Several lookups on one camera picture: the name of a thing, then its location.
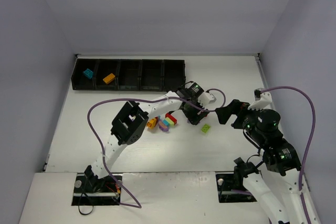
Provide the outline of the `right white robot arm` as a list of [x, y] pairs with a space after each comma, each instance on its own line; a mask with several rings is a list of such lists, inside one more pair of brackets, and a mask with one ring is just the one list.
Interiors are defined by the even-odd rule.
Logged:
[[[301, 177], [303, 164], [295, 148], [285, 140], [278, 129], [280, 114], [272, 109], [255, 109], [248, 103], [233, 100], [228, 106], [215, 110], [220, 124], [231, 124], [243, 131], [247, 139], [262, 150], [262, 160], [257, 165], [235, 159], [234, 176], [238, 186], [244, 187], [257, 200], [271, 223], [319, 223], [319, 217], [309, 190]], [[282, 201], [279, 201], [263, 180], [259, 167], [277, 180]]]

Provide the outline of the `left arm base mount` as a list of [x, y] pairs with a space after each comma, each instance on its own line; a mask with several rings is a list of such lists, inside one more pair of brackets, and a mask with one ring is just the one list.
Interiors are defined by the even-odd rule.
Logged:
[[122, 189], [111, 178], [106, 177], [91, 186], [84, 173], [76, 175], [72, 206], [115, 206], [120, 203]]

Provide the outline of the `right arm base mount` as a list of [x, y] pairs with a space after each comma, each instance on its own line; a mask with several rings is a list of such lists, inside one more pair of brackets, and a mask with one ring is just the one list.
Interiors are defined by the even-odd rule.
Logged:
[[236, 182], [233, 172], [216, 173], [215, 176], [219, 203], [251, 203], [257, 201], [246, 188]]

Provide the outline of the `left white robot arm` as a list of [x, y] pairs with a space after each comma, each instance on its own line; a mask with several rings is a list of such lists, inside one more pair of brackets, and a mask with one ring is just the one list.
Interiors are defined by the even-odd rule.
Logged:
[[[94, 193], [104, 187], [105, 180], [109, 176], [107, 169], [113, 166], [127, 146], [140, 139], [151, 119], [181, 110], [190, 124], [197, 125], [209, 114], [206, 106], [215, 100], [216, 98], [210, 92], [204, 91], [200, 85], [193, 83], [188, 88], [169, 91], [149, 101], [143, 99], [111, 99], [94, 105], [88, 111], [87, 120], [91, 130], [99, 140], [102, 151], [101, 156], [85, 170], [88, 181], [86, 187]], [[90, 122], [90, 114], [99, 105], [117, 101], [124, 101], [125, 104], [112, 120], [110, 137], [107, 143], [103, 144]]]

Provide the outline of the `lime green lego brick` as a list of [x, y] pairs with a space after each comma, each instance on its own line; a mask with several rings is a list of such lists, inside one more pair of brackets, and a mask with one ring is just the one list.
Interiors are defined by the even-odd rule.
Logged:
[[211, 126], [209, 124], [204, 124], [201, 128], [201, 131], [206, 134], [211, 129]]

